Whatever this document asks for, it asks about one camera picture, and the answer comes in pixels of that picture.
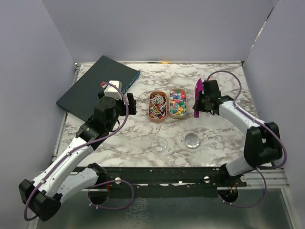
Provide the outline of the purple plastic scoop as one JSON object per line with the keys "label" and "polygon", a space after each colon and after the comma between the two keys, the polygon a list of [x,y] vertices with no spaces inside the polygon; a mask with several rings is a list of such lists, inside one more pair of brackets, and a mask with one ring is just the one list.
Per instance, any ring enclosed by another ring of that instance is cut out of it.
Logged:
{"label": "purple plastic scoop", "polygon": [[201,80],[201,78],[197,81],[196,85],[195,85],[195,94],[194,94],[194,105],[193,105],[193,110],[194,110],[194,118],[198,118],[199,117],[199,111],[196,110],[197,104],[198,104],[198,99],[200,97],[200,94],[203,91],[203,82]]}

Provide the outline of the pink tray of lollipops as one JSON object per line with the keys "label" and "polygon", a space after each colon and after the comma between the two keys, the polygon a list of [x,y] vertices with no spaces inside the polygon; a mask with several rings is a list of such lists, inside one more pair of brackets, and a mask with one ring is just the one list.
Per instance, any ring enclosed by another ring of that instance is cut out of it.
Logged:
{"label": "pink tray of lollipops", "polygon": [[167,95],[163,91],[153,91],[149,95],[148,117],[150,121],[160,123],[167,117]]}

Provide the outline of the beige tray of star candies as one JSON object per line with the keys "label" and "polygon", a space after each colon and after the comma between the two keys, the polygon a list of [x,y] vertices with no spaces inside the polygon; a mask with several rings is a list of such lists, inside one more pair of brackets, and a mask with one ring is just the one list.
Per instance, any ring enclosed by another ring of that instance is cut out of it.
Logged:
{"label": "beige tray of star candies", "polygon": [[186,91],[182,88],[172,88],[168,97],[168,115],[172,118],[183,119],[187,111]]}

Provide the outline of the silver round jar lid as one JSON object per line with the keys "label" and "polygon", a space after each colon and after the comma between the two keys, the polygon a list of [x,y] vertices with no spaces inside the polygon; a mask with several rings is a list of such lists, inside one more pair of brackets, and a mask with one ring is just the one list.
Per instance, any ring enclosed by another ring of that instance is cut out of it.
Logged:
{"label": "silver round jar lid", "polygon": [[189,133],[185,136],[184,142],[188,148],[195,149],[200,145],[201,140],[197,134]]}

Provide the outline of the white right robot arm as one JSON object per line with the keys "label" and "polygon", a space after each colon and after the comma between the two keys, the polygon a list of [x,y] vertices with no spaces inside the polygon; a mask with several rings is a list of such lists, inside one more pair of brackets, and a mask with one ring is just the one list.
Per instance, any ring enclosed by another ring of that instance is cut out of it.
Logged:
{"label": "white right robot arm", "polygon": [[245,136],[243,155],[220,168],[219,181],[223,186],[232,185],[237,175],[282,158],[278,125],[256,119],[239,107],[233,98],[222,96],[216,80],[197,81],[193,110],[195,117],[199,116],[199,112],[221,116]]}

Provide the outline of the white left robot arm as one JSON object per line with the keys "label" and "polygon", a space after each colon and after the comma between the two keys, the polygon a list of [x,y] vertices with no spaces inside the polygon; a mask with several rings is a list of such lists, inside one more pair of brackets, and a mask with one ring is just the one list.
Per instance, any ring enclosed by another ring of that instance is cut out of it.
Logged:
{"label": "white left robot arm", "polygon": [[121,99],[101,94],[93,115],[80,126],[66,150],[40,175],[19,184],[21,200],[25,204],[25,220],[30,220],[28,209],[41,221],[47,221],[58,212],[63,202],[82,189],[101,188],[110,183],[121,184],[120,177],[110,176],[96,163],[89,164],[74,177],[69,175],[83,159],[123,127],[114,128],[120,116],[135,114],[136,101],[132,93]]}

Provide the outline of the clear plastic jar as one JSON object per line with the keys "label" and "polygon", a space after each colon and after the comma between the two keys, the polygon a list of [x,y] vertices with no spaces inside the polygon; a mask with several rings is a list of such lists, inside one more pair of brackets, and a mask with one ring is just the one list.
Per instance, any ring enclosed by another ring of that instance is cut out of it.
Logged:
{"label": "clear plastic jar", "polygon": [[151,148],[155,152],[163,152],[167,149],[167,140],[164,137],[155,137],[151,142]]}

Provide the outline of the dark teal network switch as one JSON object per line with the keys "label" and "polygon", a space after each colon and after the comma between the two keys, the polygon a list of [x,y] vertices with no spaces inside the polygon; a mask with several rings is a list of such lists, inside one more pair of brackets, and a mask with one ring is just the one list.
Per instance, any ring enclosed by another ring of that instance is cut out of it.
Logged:
{"label": "dark teal network switch", "polygon": [[139,70],[102,56],[56,104],[77,118],[87,121],[93,115],[103,81],[120,81],[122,93],[125,94],[139,76]]}

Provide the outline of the black mounting rail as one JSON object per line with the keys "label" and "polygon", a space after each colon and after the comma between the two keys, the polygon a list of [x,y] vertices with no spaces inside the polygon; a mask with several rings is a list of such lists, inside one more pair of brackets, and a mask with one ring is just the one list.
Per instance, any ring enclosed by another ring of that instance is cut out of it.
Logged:
{"label": "black mounting rail", "polygon": [[88,165],[98,175],[97,183],[120,178],[132,185],[110,184],[111,198],[216,198],[217,189],[229,189],[236,184],[245,187],[240,175],[226,177],[219,167],[101,167]]}

